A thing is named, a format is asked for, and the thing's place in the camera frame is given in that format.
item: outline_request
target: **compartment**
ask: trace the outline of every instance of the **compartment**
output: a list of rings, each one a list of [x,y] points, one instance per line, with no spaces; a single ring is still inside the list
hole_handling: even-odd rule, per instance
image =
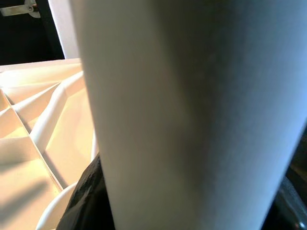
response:
[[[2,89],[0,89],[0,112],[4,109],[7,109],[10,106],[7,98],[5,97]]]
[[[17,138],[27,135],[23,124],[11,108],[0,112],[0,138]]]
[[[76,182],[90,163],[93,130],[87,92],[82,89],[66,100],[43,154],[64,188]]]
[[[0,166],[1,229],[33,230],[48,204],[59,194],[40,160]]]
[[[29,84],[17,87],[2,88],[3,92],[9,99],[11,104],[17,104],[45,89],[53,86],[56,82],[47,82],[40,84]]]
[[[27,131],[30,133],[41,113],[47,107],[52,93],[59,83],[13,105],[13,109],[20,117]]]

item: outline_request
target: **black plastic object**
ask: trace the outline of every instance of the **black plastic object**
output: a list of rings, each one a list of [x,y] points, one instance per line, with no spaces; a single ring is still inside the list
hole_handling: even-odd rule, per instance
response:
[[[85,169],[57,230],[115,229],[99,155]]]
[[[307,229],[307,208],[287,177],[284,177],[262,227],[262,230],[274,229]]]

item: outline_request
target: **white curved edge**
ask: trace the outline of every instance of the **white curved edge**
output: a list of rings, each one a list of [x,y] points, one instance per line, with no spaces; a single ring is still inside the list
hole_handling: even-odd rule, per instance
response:
[[[76,92],[85,87],[83,71],[80,71],[73,76],[63,80],[61,84],[63,84],[68,97],[74,95]]]
[[[48,0],[65,58],[78,58],[79,50],[68,0]]]
[[[69,185],[50,202],[40,217],[36,230],[50,230],[57,227],[76,185],[77,182]]]
[[[85,86],[83,71],[63,80],[52,93],[50,102],[35,123],[30,137],[40,152],[44,152],[69,96]]]
[[[94,160],[95,156],[98,154],[99,148],[96,139],[95,130],[93,131],[92,149],[91,149],[91,162]]]
[[[59,84],[60,81],[43,82],[43,83],[30,83],[25,85],[3,87],[2,90],[10,100],[11,104],[17,104],[23,100],[40,93],[49,87]]]
[[[1,111],[0,111],[0,116],[2,116],[3,114],[5,114],[9,109],[10,109],[10,107],[7,107],[7,108],[1,110]]]
[[[59,83],[54,83],[52,86],[46,88],[45,90],[38,92],[14,105],[12,105],[12,108],[18,113],[21,110],[23,110],[24,108],[26,108],[29,104],[33,103],[35,100],[37,100],[38,98],[42,97],[44,94],[51,92],[53,93],[53,90],[56,89],[56,87],[59,85]]]

